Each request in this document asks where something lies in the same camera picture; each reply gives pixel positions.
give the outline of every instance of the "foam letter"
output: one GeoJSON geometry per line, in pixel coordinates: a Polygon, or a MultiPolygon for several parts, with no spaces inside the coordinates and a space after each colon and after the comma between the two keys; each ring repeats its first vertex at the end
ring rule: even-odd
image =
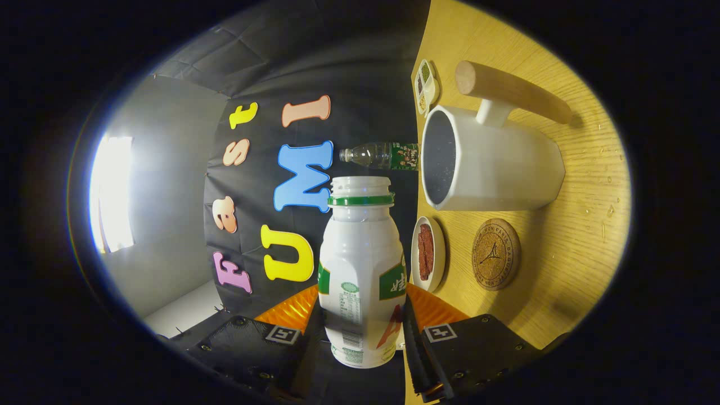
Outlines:
{"type": "Polygon", "coordinates": [[[218,228],[225,228],[230,233],[238,230],[238,223],[235,221],[235,203],[233,199],[225,196],[224,200],[215,200],[212,202],[212,217],[215,219],[215,225],[218,228]]]}
{"type": "Polygon", "coordinates": [[[249,123],[258,112],[258,103],[250,104],[250,108],[243,111],[243,106],[238,105],[234,113],[230,114],[230,129],[234,130],[238,124],[249,123]]]}
{"type": "Polygon", "coordinates": [[[326,94],[314,102],[292,105],[285,104],[282,108],[282,126],[287,128],[290,123],[305,118],[320,118],[327,120],[330,117],[330,97],[326,94]]]}
{"type": "Polygon", "coordinates": [[[285,205],[305,205],[318,207],[321,213],[327,213],[330,190],[327,187],[319,192],[306,192],[330,179],[325,173],[313,169],[310,165],[328,169],[333,164],[333,143],[325,141],[321,145],[291,148],[283,145],[277,154],[277,164],[295,173],[285,183],[275,187],[273,204],[275,210],[285,205]]]}
{"type": "Polygon", "coordinates": [[[285,245],[297,250],[297,263],[278,262],[269,254],[264,257],[265,274],[270,280],[282,278],[290,281],[302,282],[312,276],[315,269],[312,249],[305,238],[292,232],[272,231],[267,225],[260,227],[260,240],[263,247],[270,245],[285,245]]]}
{"type": "Polygon", "coordinates": [[[250,285],[250,276],[245,270],[240,272],[240,274],[236,273],[236,271],[239,270],[238,266],[233,262],[222,260],[222,253],[220,252],[213,253],[212,259],[215,261],[217,281],[220,281],[220,285],[230,284],[242,288],[247,291],[248,294],[253,292],[253,287],[250,285]]]}
{"type": "Polygon", "coordinates": [[[225,148],[225,155],[222,156],[222,164],[230,166],[231,164],[239,165],[245,161],[250,148],[250,141],[240,139],[240,142],[230,142],[225,148]]]}

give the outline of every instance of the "window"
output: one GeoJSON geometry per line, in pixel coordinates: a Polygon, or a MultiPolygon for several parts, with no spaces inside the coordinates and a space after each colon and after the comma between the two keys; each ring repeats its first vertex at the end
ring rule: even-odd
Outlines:
{"type": "Polygon", "coordinates": [[[131,137],[103,138],[90,179],[90,224],[101,253],[132,246],[130,230],[131,137]]]}

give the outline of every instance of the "orange gripper pad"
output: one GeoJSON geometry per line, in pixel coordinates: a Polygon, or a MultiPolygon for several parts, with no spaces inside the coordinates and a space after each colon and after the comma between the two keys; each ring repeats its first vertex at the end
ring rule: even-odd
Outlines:
{"type": "Polygon", "coordinates": [[[415,320],[420,331],[426,326],[451,324],[469,318],[468,315],[417,285],[408,284],[407,292],[413,302],[415,320]]]}
{"type": "Polygon", "coordinates": [[[261,313],[255,320],[300,329],[304,334],[307,321],[310,320],[312,307],[317,299],[318,285],[315,284],[261,313]]]}

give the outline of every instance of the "wooden table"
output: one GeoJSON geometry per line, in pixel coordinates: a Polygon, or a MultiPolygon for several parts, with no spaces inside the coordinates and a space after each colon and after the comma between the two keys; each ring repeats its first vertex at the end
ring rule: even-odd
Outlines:
{"type": "MultiPolygon", "coordinates": [[[[620,138],[600,100],[555,55],[518,30],[453,0],[433,0],[415,73],[427,59],[436,68],[441,93],[436,104],[476,110],[480,99],[460,94],[455,67],[468,60],[528,80],[565,100],[569,125],[524,110],[509,119],[537,128],[560,148],[565,178],[557,199],[540,210],[515,212],[437,211],[418,190],[418,216],[435,218],[446,240],[444,279],[435,294],[468,316],[491,313],[541,349],[573,329],[608,287],[626,244],[630,176],[620,138]],[[521,266],[506,288],[490,292],[475,281],[472,244],[490,218],[507,220],[518,232],[521,266]]],[[[417,114],[422,143],[424,116],[417,114]]],[[[421,404],[406,368],[406,404],[421,404]]]]}

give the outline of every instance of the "white plastic bottle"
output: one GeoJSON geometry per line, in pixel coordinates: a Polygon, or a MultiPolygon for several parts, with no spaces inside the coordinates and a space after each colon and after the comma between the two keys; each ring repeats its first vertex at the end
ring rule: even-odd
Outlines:
{"type": "Polygon", "coordinates": [[[318,290],[333,356],[373,368],[395,355],[405,305],[405,258],[390,217],[387,177],[336,177],[320,248],[318,290]]]}

